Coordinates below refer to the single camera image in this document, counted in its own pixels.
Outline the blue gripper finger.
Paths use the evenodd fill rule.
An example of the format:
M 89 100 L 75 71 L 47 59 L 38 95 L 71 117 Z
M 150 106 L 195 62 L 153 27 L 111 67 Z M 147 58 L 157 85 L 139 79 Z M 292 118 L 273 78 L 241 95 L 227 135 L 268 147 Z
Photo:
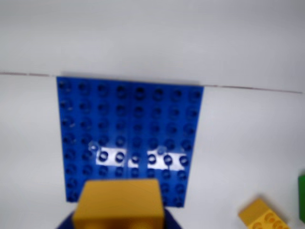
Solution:
M 56 229 L 75 229 L 73 224 L 74 211 L 72 211 L 57 227 Z
M 172 214 L 164 208 L 164 229 L 182 229 Z

